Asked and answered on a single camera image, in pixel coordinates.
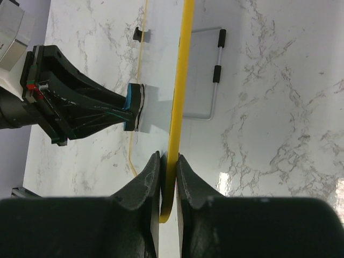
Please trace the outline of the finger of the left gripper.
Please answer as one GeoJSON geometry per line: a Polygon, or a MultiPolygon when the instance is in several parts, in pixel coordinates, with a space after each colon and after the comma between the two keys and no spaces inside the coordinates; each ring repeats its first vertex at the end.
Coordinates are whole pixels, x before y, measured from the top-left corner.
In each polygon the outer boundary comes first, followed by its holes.
{"type": "Polygon", "coordinates": [[[125,97],[98,84],[80,72],[56,45],[43,49],[43,67],[72,91],[85,97],[122,108],[125,97]]]}
{"type": "Polygon", "coordinates": [[[109,126],[134,131],[134,89],[121,96],[105,88],[44,90],[44,131],[52,140],[77,140],[109,126]]]}

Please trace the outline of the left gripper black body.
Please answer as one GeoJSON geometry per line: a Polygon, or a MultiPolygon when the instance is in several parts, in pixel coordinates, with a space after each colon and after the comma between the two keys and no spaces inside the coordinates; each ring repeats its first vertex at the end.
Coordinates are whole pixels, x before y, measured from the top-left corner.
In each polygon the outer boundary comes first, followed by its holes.
{"type": "Polygon", "coordinates": [[[25,56],[20,85],[23,88],[23,108],[33,119],[34,123],[50,137],[51,143],[58,146],[67,145],[67,137],[58,125],[58,116],[46,100],[43,91],[48,89],[46,83],[40,85],[39,60],[42,56],[43,45],[36,45],[25,56]]]}

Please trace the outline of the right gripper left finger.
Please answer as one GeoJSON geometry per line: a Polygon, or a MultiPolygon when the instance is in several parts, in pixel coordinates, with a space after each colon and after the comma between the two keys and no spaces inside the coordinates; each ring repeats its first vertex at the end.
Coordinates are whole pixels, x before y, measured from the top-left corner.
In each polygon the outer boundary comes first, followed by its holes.
{"type": "Polygon", "coordinates": [[[1,201],[1,257],[157,257],[160,153],[108,197],[1,201]]]}

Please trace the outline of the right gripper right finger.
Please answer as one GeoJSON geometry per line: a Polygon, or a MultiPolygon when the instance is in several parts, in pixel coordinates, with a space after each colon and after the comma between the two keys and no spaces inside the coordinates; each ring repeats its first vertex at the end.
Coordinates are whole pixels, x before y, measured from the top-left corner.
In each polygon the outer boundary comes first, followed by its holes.
{"type": "Polygon", "coordinates": [[[180,155],[181,257],[343,257],[343,226],[323,200],[226,197],[180,155]]]}

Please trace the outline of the blue whiteboard eraser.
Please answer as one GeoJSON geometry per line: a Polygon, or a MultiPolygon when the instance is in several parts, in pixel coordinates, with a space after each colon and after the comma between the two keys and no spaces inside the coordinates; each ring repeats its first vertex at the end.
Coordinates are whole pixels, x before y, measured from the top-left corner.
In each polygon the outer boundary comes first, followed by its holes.
{"type": "Polygon", "coordinates": [[[124,110],[133,115],[129,121],[124,122],[124,131],[138,131],[140,116],[145,102],[145,86],[143,84],[129,83],[124,110]]]}

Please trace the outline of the yellow framed whiteboard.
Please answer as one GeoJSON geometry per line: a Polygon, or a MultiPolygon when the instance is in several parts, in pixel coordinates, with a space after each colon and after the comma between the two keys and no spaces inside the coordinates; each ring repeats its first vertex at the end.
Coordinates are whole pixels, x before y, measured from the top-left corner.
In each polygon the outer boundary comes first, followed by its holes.
{"type": "Polygon", "coordinates": [[[194,1],[146,1],[138,27],[137,82],[144,85],[145,103],[138,131],[131,134],[128,158],[135,173],[155,151],[165,159],[160,223],[168,221],[174,201],[194,6],[194,1]]]}

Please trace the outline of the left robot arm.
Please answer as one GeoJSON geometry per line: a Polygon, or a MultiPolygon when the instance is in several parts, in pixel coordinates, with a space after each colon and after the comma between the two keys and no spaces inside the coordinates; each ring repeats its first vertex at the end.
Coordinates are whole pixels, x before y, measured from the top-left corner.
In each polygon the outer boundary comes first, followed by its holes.
{"type": "Polygon", "coordinates": [[[109,126],[135,129],[140,85],[117,94],[81,73],[56,45],[35,46],[24,55],[15,96],[1,90],[1,128],[39,125],[53,144],[89,137],[109,126]]]}

